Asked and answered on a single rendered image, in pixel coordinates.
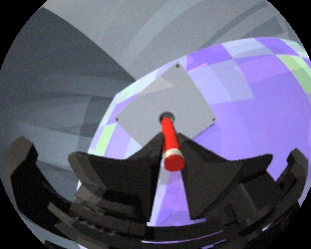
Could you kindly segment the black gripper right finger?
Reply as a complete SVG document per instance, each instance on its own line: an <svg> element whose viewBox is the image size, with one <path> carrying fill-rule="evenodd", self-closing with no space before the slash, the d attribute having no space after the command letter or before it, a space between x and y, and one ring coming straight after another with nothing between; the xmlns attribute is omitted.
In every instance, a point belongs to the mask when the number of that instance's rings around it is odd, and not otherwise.
<svg viewBox="0 0 311 249"><path fill-rule="evenodd" d="M263 153L241 160L225 160L208 148L201 147L184 133L177 132L184 166L180 170L190 220L201 220L223 194L228 192L237 178L268 169L272 153Z"/></svg>

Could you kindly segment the red peg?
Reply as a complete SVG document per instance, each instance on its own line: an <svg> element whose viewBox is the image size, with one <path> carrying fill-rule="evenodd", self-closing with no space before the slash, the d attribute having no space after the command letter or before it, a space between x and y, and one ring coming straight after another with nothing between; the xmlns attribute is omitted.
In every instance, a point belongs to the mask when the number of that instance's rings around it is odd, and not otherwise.
<svg viewBox="0 0 311 249"><path fill-rule="evenodd" d="M180 152L180 145L178 137L176 137L174 125L171 120L164 118L162 121L162 131L164 135L163 140L163 164L166 170L176 172L181 170L184 166L184 159L182 152Z"/></svg>

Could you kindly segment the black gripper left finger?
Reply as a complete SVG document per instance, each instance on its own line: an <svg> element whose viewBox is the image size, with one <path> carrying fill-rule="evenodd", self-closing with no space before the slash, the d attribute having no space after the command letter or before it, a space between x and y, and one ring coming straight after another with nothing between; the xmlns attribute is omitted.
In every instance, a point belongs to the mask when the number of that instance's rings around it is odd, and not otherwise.
<svg viewBox="0 0 311 249"><path fill-rule="evenodd" d="M163 131L157 132L144 148L125 159L76 151L68 155L68 163L82 182L139 196L143 214L147 216L147 222L151 222L162 161L163 140Z"/></svg>

